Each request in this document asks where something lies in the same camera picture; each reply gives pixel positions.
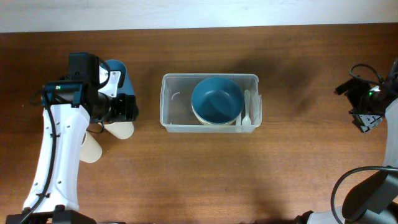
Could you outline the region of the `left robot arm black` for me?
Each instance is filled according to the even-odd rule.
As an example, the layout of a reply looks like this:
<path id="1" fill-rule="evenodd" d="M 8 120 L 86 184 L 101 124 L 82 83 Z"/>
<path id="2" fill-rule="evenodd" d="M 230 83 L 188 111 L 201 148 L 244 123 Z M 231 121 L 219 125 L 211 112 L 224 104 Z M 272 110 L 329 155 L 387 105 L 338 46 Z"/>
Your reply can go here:
<path id="1" fill-rule="evenodd" d="M 118 139 L 134 132 L 139 115 L 125 64 L 90 53 L 70 53 L 68 73 L 39 90 L 44 133 L 34 182 L 21 213 L 6 223 L 94 223 L 79 210 L 78 169 L 96 162 L 101 146 L 88 131 L 101 125 Z"/>

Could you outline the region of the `white plastic spoon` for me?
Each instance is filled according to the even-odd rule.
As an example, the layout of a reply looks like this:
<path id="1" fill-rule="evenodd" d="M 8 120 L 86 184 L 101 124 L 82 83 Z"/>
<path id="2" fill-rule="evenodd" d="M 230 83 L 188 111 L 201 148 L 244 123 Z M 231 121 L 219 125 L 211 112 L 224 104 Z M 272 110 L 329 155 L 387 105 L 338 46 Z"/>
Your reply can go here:
<path id="1" fill-rule="evenodd" d="M 244 91 L 244 109 L 245 109 L 245 116 L 242 120 L 242 125 L 243 126 L 250 126 L 251 125 L 251 119 L 249 117 L 249 109 L 250 109 L 250 91 L 249 90 L 245 90 Z"/>

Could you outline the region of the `cream cup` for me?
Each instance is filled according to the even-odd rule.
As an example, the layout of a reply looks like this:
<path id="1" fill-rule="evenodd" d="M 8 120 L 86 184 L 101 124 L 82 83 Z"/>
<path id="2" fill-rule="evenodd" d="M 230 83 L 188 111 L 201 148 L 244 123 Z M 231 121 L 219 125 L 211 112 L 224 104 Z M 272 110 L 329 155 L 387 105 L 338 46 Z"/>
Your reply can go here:
<path id="1" fill-rule="evenodd" d="M 101 158 L 102 152 L 102 147 L 87 131 L 81 144 L 80 160 L 85 163 L 94 163 Z"/>
<path id="2" fill-rule="evenodd" d="M 132 121 L 114 122 L 104 125 L 105 130 L 110 132 L 118 139 L 128 139 L 134 133 L 134 125 Z"/>

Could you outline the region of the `blue cup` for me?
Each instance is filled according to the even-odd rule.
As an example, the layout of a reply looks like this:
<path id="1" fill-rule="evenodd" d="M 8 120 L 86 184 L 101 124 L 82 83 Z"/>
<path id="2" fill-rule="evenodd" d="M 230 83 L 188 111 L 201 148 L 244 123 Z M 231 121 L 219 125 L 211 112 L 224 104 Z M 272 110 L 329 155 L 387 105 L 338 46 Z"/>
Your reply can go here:
<path id="1" fill-rule="evenodd" d="M 117 95 L 135 95 L 132 82 L 130 81 L 129 74 L 127 72 L 127 67 L 121 61 L 116 59 L 110 59 L 105 61 L 110 71 L 121 71 L 121 78 L 119 80 Z"/>

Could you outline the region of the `white plastic fork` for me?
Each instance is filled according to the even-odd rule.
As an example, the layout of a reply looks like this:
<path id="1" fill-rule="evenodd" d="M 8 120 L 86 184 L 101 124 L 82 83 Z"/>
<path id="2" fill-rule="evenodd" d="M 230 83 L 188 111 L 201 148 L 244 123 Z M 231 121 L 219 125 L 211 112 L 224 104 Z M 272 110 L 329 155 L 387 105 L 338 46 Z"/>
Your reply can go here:
<path id="1" fill-rule="evenodd" d="M 236 123 L 235 123 L 235 129 L 237 133 L 240 133 L 242 131 L 241 123 L 242 123 L 242 116 L 241 114 L 239 114 L 238 117 L 236 118 Z"/>

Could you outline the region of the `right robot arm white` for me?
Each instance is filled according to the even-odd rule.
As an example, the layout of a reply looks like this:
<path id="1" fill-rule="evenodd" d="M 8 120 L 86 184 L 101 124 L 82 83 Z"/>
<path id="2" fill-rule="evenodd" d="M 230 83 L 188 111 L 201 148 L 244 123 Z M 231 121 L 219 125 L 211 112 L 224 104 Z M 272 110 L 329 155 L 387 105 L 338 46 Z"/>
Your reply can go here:
<path id="1" fill-rule="evenodd" d="M 349 70 L 351 79 L 336 87 L 337 95 L 345 95 L 352 110 L 353 123 L 367 133 L 381 121 L 387 122 L 387 142 L 381 166 L 358 167 L 344 173 L 333 187 L 330 211 L 308 211 L 293 222 L 397 224 L 397 64 L 393 63 L 386 77 L 377 75 L 376 81 L 364 79 Z M 374 174 L 354 186 L 346 195 L 343 205 L 335 205 L 340 184 L 352 174 L 363 171 Z"/>

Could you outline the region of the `blue bowl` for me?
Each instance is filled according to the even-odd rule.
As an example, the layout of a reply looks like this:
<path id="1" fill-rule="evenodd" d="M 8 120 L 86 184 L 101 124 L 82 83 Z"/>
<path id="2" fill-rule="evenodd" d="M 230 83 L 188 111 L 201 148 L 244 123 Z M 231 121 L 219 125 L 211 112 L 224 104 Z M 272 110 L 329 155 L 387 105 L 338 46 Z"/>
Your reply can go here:
<path id="1" fill-rule="evenodd" d="M 191 107 L 212 123 L 234 120 L 243 110 L 244 94 L 238 84 L 225 77 L 209 77 L 193 89 Z"/>

